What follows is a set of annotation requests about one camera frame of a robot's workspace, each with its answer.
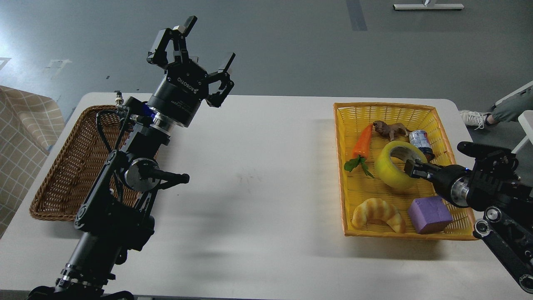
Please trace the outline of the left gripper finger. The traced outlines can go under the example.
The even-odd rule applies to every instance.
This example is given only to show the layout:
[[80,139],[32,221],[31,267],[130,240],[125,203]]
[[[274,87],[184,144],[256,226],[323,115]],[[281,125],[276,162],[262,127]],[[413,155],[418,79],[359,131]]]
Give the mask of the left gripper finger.
[[[152,48],[148,51],[147,63],[158,66],[165,71],[190,63],[191,60],[185,38],[191,32],[197,20],[198,17],[190,16],[184,25],[161,29],[156,36]],[[169,42],[173,45],[173,62],[168,61],[167,46]]]
[[212,108],[221,107],[226,97],[232,91],[234,82],[230,78],[229,68],[235,57],[236,54],[234,52],[230,52],[228,61],[223,63],[217,72],[208,73],[203,79],[199,80],[199,84],[203,85],[204,87],[208,87],[212,83],[220,83],[218,90],[215,93],[209,94],[207,91],[205,94],[206,97],[203,99],[206,100],[208,106]]

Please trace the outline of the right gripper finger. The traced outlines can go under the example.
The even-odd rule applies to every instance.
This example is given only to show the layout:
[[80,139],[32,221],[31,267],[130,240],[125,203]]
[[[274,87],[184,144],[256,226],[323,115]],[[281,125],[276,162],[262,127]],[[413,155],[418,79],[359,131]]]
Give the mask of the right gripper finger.
[[404,173],[411,178],[432,180],[434,175],[442,169],[442,166],[432,163],[423,163],[421,160],[407,160]]

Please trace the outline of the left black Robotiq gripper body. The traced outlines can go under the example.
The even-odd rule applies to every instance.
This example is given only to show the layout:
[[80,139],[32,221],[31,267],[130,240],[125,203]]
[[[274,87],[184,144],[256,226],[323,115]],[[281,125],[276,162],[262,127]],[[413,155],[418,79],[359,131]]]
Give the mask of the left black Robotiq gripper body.
[[208,86],[199,84],[207,76],[198,63],[177,63],[165,70],[165,76],[147,105],[187,128],[201,101],[207,97]]

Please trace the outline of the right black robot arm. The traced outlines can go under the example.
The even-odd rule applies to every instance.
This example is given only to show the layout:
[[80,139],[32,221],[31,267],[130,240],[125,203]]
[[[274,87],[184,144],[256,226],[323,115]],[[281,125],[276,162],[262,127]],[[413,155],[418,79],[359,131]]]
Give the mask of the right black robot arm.
[[518,159],[508,148],[460,142],[459,152],[475,159],[472,168],[408,159],[411,178],[432,183],[439,196],[458,208],[483,213],[473,225],[482,240],[526,293],[533,292],[532,188],[516,174]]

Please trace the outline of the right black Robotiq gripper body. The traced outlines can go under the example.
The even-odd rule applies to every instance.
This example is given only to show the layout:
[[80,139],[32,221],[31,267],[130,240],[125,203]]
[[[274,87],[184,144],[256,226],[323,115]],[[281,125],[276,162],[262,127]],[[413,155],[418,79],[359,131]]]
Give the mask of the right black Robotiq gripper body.
[[460,165],[436,167],[431,182],[435,192],[455,207],[468,207],[469,178],[471,170]]

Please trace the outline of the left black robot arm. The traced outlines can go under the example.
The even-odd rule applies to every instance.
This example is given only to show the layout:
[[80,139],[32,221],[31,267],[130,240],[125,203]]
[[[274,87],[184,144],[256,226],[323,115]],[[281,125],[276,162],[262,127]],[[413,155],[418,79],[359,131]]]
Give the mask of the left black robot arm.
[[148,101],[129,97],[112,114],[121,127],[115,145],[74,219],[82,231],[71,258],[55,286],[34,288],[29,300],[133,300],[120,291],[105,295],[104,286],[115,279],[112,268],[127,260],[129,250],[141,251],[154,234],[152,208],[159,190],[186,184],[188,174],[160,169],[156,154],[168,145],[175,126],[187,128],[202,101],[219,108],[234,87],[229,67],[235,54],[209,73],[192,58],[186,38],[197,21],[158,32],[147,62],[165,72]]

